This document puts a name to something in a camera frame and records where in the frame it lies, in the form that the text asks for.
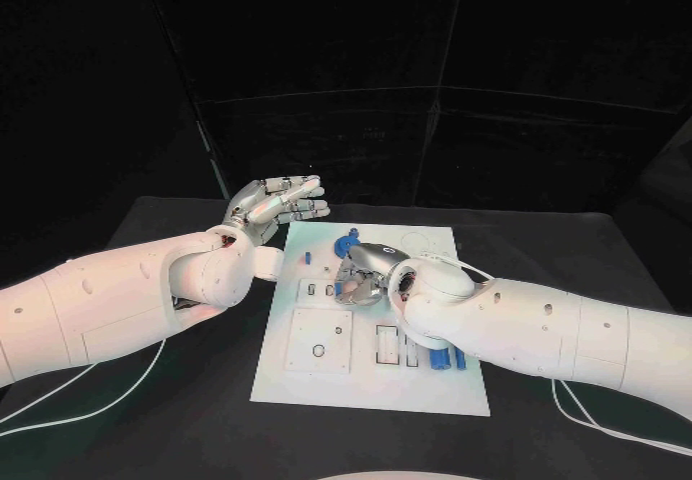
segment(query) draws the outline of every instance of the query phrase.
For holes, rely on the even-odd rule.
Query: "circular hole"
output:
[[[404,277],[401,278],[400,281],[400,292],[405,293],[408,290],[411,290],[411,287],[414,285],[414,280],[416,280],[416,275],[413,272],[408,272]]]

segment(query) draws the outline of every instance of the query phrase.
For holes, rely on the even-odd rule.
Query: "wire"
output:
[[[674,445],[671,443],[666,443],[666,442],[661,442],[658,440],[649,440],[646,438],[640,438],[640,437],[636,437],[635,435],[629,435],[627,433],[623,433],[623,432],[619,432],[617,430],[612,430],[610,428],[606,428],[603,427],[601,425],[599,425],[599,423],[596,422],[596,420],[593,419],[591,415],[589,414],[587,412],[587,409],[584,408],[584,405],[581,404],[578,398],[577,398],[577,395],[574,394],[573,392],[573,389],[570,388],[570,386],[567,385],[567,383],[561,380],[560,383],[563,384],[563,386],[565,387],[568,393],[570,393],[570,396],[573,397],[574,399],[574,402],[577,403],[577,406],[580,407],[580,410],[581,412],[584,413],[586,417],[589,418],[590,422],[584,422],[583,420],[574,418],[567,412],[565,410],[563,409],[563,405],[560,404],[560,400],[558,400],[558,394],[557,394],[557,391],[555,391],[555,380],[552,379],[551,380],[551,384],[552,384],[552,398],[555,400],[555,405],[558,406],[558,409],[560,411],[563,412],[563,415],[570,419],[573,420],[573,422],[578,423],[580,425],[584,425],[586,427],[589,428],[593,428],[596,430],[600,430],[603,433],[606,433],[606,435],[610,435],[612,437],[616,437],[616,438],[622,438],[623,440],[630,440],[633,442],[639,442],[639,443],[643,443],[645,445],[649,445],[652,447],[656,447],[656,448],[661,448],[663,450],[668,450],[669,452],[675,452],[675,453],[679,453],[681,455],[687,455],[689,457],[692,457],[692,449],[689,448],[685,448],[685,447],[681,447],[679,445]]]
[[[106,412],[117,403],[120,403],[120,401],[130,395],[133,390],[139,387],[140,383],[143,382],[144,378],[149,375],[149,372],[152,371],[152,368],[155,368],[156,361],[159,360],[159,356],[162,355],[162,350],[163,350],[165,345],[166,345],[166,339],[163,339],[163,341],[162,341],[162,344],[159,346],[159,351],[156,352],[155,359],[152,360],[152,363],[149,364],[149,367],[144,370],[144,373],[142,374],[142,377],[134,382],[134,385],[129,388],[126,393],[106,407],[98,409],[95,412],[88,413],[87,415],[81,415],[80,417],[67,418],[64,420],[55,420],[54,422],[38,423],[36,425],[28,425],[26,427],[19,427],[19,428],[15,428],[13,430],[8,430],[6,432],[0,433],[0,437],[5,437],[6,435],[12,435],[13,433],[23,432],[26,430],[35,430],[38,428],[52,427],[54,425],[64,425],[65,423],[78,422],[80,420],[85,420],[87,418],[91,418],[95,415],[98,415],[100,413]],[[39,400],[36,400],[26,407],[23,407],[21,410],[18,410],[12,415],[9,415],[6,418],[3,418],[0,423],[5,422],[12,417],[15,417],[15,415],[22,413],[29,407],[36,405],[36,403],[39,403],[45,398],[48,398],[51,395],[54,395],[54,393],[57,393],[59,390],[62,390],[97,365],[98,364],[94,364],[84,372],[80,373],[80,375],[72,380],[70,380],[70,382],[67,382],[61,387],[58,387],[49,394],[44,395],[44,397],[39,398]]]

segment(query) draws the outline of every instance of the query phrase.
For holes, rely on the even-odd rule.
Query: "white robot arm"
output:
[[[692,420],[692,318],[479,270],[488,281],[478,284],[457,260],[434,254],[408,258],[384,245],[354,246],[345,264],[343,270],[361,272],[356,280],[379,279],[404,333],[424,347],[452,343],[515,372],[604,386]],[[338,301],[372,304],[354,292]]]
[[[0,291],[0,386],[140,350],[276,281],[283,252],[261,246],[279,224],[329,214],[319,177],[253,182],[206,232],[68,261]]]

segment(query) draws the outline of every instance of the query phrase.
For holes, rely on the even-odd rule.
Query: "dark table surface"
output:
[[[140,198],[108,248],[206,230],[225,206],[219,200]],[[460,258],[492,275],[669,311],[607,215],[338,205],[328,219],[450,226]],[[75,234],[88,235],[88,225]],[[286,228],[270,245],[284,241]],[[243,303],[169,340],[150,376],[108,412],[0,438],[0,478],[306,480],[365,470],[488,479],[689,478],[692,459],[570,422],[548,380],[488,363],[490,418],[251,403],[273,291],[274,284],[255,280]],[[101,364],[2,430],[97,410],[136,381],[156,349]],[[19,382],[0,416],[75,373]],[[599,387],[576,385],[576,391],[603,424],[692,445],[692,427],[672,412]]]

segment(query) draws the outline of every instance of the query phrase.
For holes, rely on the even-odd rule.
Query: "white board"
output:
[[[397,326],[388,299],[371,307],[343,306],[333,300],[328,286],[333,285],[342,263],[335,241],[354,227],[364,243],[390,245],[410,255],[428,250],[456,258],[450,228],[292,223],[250,399],[489,416],[479,360],[466,356],[467,368],[457,370],[453,355],[452,368],[433,370],[428,350],[411,345],[401,329],[382,328]],[[310,265],[306,252],[312,254]],[[378,348],[385,350],[382,363]]]

